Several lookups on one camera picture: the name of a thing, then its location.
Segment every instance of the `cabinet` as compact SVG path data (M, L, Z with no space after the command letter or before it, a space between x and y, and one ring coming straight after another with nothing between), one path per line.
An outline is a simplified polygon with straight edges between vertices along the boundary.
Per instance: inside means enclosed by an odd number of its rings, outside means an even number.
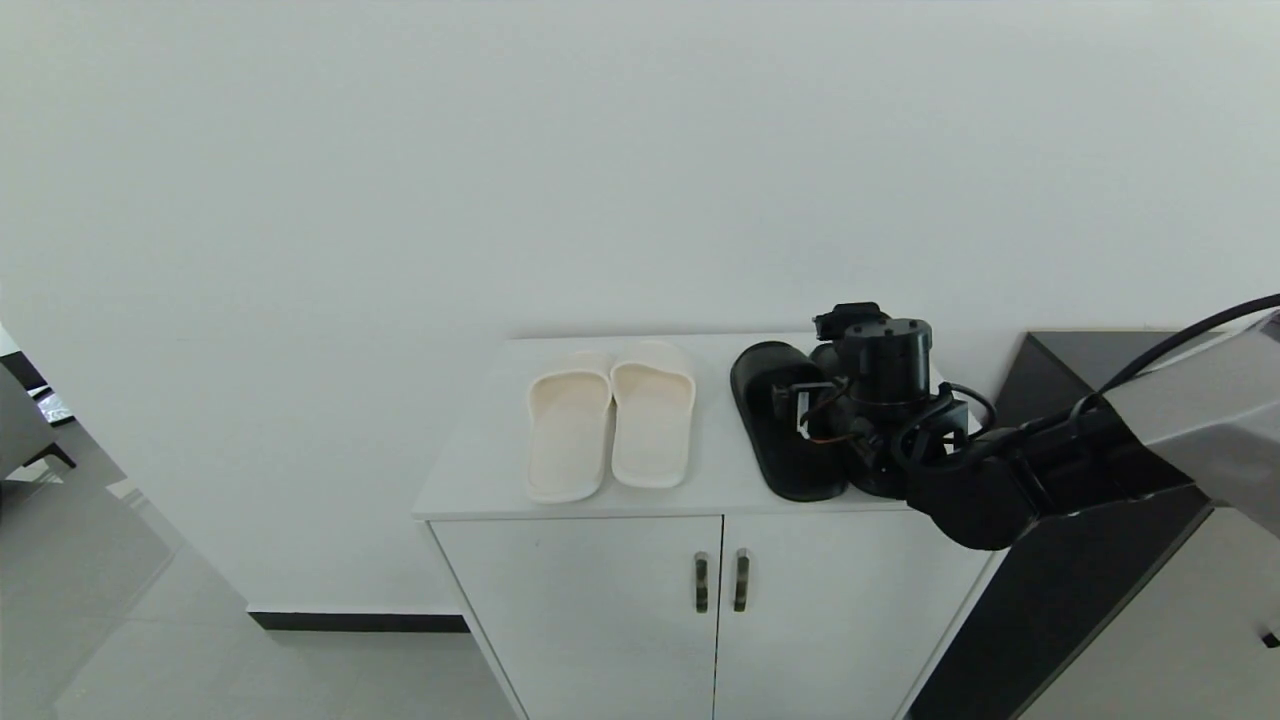
M986 562L915 512L726 518L717 716L895 717Z
M529 717L710 717L719 518L433 530Z
M905 503L854 488L819 503L772 495L727 382L765 338L778 336L664 338L694 357L698 405L686 479L663 491L607 478L580 502L524 495L529 379L553 357L637 338L511 342L477 386L413 518L521 716L906 714L1002 553L961 548Z

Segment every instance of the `cabinet top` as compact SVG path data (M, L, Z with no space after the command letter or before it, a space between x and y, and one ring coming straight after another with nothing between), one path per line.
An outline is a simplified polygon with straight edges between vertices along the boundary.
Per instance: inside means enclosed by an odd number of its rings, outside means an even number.
M632 488L605 470L604 484L586 500L559 505L529 500L525 495L531 427L526 405L529 384L556 357L582 350L617 355L641 340L666 340L685 350L694 361L698 401L684 482L671 489ZM823 502L791 502L769 491L755 464L728 382L728 370L737 356L765 340L788 342L805 352L818 345L812 333L506 342L489 374L475 388L462 423L428 474L413 503L413 518L476 520L906 510L905 502L874 497L854 487ZM941 377L934 368L931 373L936 387ZM970 424L977 427L972 416Z

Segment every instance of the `white wall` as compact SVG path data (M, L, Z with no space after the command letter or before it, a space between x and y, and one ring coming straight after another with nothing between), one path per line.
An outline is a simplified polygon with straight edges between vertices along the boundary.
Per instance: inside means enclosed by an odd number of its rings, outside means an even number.
M9 337L9 333L0 328L0 356L10 355L18 352L18 343Z
M502 337L877 300L989 389L1276 287L1277 6L0 13L0 311L262 606L448 602L406 512Z

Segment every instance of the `slide sandal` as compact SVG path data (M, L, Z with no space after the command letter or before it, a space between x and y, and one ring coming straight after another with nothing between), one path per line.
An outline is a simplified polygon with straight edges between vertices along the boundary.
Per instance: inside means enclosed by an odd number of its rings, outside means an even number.
M613 477L639 488L680 484L694 421L694 363L675 345L637 342L609 372L618 404Z
M525 489L534 502L590 497L604 480L612 360L576 352L557 360L529 387L529 443Z
M748 347L730 370L733 401L765 484L796 502L829 500L849 487L836 448L809 442L796 432L796 418L774 411L774 386L822 382L827 377L804 352L777 341ZM824 432L817 419L810 424Z

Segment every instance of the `black baseboard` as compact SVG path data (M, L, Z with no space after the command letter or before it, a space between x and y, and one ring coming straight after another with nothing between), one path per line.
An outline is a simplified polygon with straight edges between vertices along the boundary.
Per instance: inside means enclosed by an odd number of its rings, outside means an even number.
M366 615L330 612L253 612L264 630L321 633L470 633L461 615Z

